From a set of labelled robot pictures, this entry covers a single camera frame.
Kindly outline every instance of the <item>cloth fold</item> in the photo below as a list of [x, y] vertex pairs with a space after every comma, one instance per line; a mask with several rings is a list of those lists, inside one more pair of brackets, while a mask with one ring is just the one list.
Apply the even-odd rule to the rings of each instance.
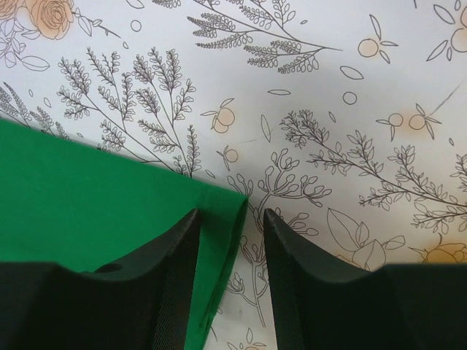
[[230, 276], [247, 198], [0, 120], [0, 260], [93, 271], [201, 211], [185, 349], [201, 350]]

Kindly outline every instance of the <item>orange rose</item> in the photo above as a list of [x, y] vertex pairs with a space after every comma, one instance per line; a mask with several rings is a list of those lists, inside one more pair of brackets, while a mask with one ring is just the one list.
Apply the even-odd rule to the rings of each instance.
[[73, 0], [26, 0], [32, 23], [48, 39], [61, 39], [73, 22]]
[[18, 7], [21, 7], [24, 0], [1, 0], [0, 1], [0, 20], [7, 20], [13, 17]]

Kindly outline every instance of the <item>green towel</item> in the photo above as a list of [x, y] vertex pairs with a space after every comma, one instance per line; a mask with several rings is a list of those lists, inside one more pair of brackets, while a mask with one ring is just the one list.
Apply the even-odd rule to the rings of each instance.
[[185, 349], [200, 350], [234, 264], [247, 198], [0, 120], [0, 260], [92, 271], [203, 217]]

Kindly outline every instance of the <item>green cloth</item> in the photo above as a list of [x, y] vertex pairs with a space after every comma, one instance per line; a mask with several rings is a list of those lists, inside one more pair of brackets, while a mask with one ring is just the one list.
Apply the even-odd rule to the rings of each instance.
[[232, 270], [247, 198], [0, 120], [0, 260], [93, 271], [203, 217], [185, 349], [200, 350]]

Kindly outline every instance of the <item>floral pattern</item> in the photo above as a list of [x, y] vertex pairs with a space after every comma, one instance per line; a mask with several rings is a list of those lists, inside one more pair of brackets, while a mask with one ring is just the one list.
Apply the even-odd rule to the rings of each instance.
[[249, 196], [207, 349], [276, 349], [266, 208], [367, 271], [467, 262], [466, 33], [467, 0], [3, 0], [0, 117]]

